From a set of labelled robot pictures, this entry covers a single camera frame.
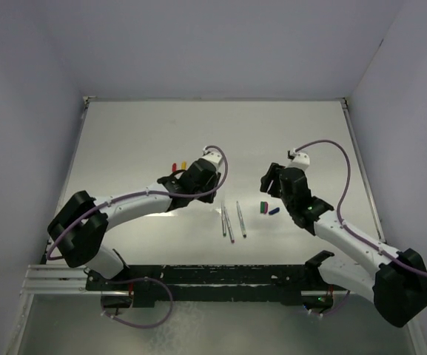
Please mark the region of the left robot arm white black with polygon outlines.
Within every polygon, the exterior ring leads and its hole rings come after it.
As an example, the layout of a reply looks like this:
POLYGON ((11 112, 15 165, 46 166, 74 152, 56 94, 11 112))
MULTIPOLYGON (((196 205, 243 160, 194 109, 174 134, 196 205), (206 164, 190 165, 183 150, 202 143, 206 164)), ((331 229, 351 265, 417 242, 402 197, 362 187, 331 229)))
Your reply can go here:
POLYGON ((53 244, 46 259, 64 260, 70 268, 86 266, 112 290, 120 290, 128 283, 128 266, 117 251, 103 244, 105 234, 140 217, 184 208, 194 200, 212 203, 228 168, 220 153, 207 152, 188 169, 160 177, 141 191, 108 197, 77 192, 47 227, 53 244))

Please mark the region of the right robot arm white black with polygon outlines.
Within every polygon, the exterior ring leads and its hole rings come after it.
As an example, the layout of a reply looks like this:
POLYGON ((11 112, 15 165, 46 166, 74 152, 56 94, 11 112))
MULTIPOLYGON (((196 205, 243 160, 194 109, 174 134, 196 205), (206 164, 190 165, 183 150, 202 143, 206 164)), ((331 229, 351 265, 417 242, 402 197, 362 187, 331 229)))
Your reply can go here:
POLYGON ((306 270, 313 289, 338 285, 371 302, 381 317, 401 328, 427 307, 427 270, 413 249, 400 251, 369 236, 346 230, 334 207, 315 197, 305 172, 291 164, 272 163, 260 179, 260 191, 282 200, 295 225, 340 249, 341 260, 323 252, 306 270))

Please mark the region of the blue pen cap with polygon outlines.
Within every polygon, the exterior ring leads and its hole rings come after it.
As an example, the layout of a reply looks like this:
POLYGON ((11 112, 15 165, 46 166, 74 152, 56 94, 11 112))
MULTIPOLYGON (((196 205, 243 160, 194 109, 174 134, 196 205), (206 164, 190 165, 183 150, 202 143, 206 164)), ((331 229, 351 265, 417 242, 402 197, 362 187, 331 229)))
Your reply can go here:
POLYGON ((280 211, 280 208, 279 208, 279 207, 274 208, 274 209, 272 209, 272 210, 270 210, 270 211, 269 211, 269 215, 277 214, 279 211, 280 211))

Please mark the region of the blue tipped pen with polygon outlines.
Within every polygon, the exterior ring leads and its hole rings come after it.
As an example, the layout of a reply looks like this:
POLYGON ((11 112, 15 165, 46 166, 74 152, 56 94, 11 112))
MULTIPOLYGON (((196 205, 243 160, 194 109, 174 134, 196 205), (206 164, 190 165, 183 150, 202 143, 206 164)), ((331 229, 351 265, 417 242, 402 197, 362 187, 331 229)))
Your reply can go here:
POLYGON ((239 204, 239 201, 236 201, 236 209, 237 209, 238 221, 241 229, 241 235, 243 238, 247 238, 246 226, 244 223, 244 219, 241 211, 241 205, 239 204))

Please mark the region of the green tipped pen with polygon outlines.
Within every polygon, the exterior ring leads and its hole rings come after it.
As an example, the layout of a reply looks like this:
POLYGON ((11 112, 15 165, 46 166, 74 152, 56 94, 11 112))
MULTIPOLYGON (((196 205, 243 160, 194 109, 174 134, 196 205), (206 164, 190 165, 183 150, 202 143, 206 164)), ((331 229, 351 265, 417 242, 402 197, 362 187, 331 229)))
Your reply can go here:
POLYGON ((221 201, 221 228, 222 228, 223 237, 226 237, 227 227, 226 227, 225 205, 223 200, 221 201))

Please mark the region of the purple tipped pen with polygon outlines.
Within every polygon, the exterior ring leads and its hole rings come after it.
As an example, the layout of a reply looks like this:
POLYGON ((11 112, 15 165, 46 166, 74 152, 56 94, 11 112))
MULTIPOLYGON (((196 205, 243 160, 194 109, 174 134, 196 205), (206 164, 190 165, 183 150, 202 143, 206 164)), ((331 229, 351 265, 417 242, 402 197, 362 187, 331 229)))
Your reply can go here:
POLYGON ((225 218, 226 229, 227 229, 227 233, 229 235, 230 242, 231 242, 231 244, 234 244, 235 243, 235 236, 234 236, 234 233, 232 230, 232 224, 231 224, 231 221, 229 219, 229 213, 228 213, 226 207, 224 207, 224 218, 225 218))

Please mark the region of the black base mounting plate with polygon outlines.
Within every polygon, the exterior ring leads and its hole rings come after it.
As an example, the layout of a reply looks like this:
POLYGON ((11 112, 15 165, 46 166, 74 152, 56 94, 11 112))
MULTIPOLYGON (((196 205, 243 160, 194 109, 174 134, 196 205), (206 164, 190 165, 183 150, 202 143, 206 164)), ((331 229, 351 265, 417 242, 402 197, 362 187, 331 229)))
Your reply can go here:
POLYGON ((128 273, 105 280, 87 272, 87 290, 99 291, 108 308, 151 308, 157 302, 276 302, 329 308, 333 288, 319 275, 333 257, 321 251, 302 265, 128 266, 128 273))

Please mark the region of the aluminium rail frame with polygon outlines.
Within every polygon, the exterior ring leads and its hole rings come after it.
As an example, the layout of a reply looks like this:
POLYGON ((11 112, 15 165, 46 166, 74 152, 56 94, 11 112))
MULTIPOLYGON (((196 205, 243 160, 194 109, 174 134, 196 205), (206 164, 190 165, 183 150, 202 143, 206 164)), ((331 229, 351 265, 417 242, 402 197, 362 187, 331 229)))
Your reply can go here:
POLYGON ((87 275, 82 268, 64 265, 30 265, 21 292, 23 294, 93 294, 86 288, 87 275))

